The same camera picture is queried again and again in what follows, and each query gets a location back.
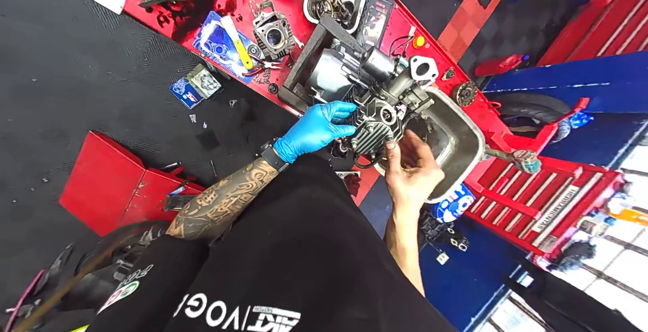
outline watch strap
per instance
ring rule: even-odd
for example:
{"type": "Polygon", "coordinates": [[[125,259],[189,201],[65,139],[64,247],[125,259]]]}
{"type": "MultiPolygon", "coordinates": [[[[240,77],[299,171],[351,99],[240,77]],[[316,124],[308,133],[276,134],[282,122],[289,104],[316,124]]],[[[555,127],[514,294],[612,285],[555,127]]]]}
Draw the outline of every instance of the watch strap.
{"type": "Polygon", "coordinates": [[[281,157],[277,154],[277,152],[275,152],[272,144],[270,143],[266,143],[263,146],[261,157],[263,157],[263,159],[266,160],[266,162],[269,163],[270,166],[272,166],[279,172],[282,172],[289,165],[287,162],[281,159],[281,157]]]}

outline tattooed forearm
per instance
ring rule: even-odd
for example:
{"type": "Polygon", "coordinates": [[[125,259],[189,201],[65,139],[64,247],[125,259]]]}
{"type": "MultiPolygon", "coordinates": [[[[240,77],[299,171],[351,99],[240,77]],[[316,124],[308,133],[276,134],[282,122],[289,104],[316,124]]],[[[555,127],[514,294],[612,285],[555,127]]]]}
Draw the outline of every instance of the tattooed forearm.
{"type": "Polygon", "coordinates": [[[174,237],[215,239],[279,172],[262,157],[200,193],[166,231],[174,237]]]}

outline motorcycle engine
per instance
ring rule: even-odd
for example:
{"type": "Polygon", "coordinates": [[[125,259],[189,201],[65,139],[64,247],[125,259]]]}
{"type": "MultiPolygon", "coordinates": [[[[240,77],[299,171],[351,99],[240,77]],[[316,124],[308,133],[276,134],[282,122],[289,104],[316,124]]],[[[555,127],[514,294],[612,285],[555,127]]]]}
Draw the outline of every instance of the motorcycle engine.
{"type": "Polygon", "coordinates": [[[356,133],[343,138],[340,146],[369,156],[372,166],[382,158],[384,142],[401,140],[409,120],[433,104],[424,88],[438,76],[429,57],[396,61],[376,47],[348,52],[334,42],[322,51],[306,87],[321,102],[343,100],[358,106],[350,120],[356,133]]]}

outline yellow cap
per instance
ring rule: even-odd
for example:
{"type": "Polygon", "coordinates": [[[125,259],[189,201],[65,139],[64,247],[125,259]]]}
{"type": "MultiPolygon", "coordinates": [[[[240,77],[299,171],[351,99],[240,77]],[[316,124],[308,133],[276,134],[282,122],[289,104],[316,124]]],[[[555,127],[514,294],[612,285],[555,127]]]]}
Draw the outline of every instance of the yellow cap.
{"type": "Polygon", "coordinates": [[[425,45],[425,37],[420,35],[417,38],[414,38],[414,48],[421,48],[423,45],[425,45]]]}

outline gloved hand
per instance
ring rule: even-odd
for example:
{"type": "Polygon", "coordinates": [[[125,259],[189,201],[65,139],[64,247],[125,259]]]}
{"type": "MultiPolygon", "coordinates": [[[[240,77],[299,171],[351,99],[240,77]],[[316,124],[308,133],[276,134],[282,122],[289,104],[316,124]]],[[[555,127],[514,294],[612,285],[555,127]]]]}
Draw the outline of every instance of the gloved hand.
{"type": "Polygon", "coordinates": [[[356,133],[353,126],[336,124],[355,110],[355,104],[346,102],[313,105],[286,135],[277,139],[275,151],[283,161],[293,163],[297,156],[315,152],[334,138],[356,133]]]}

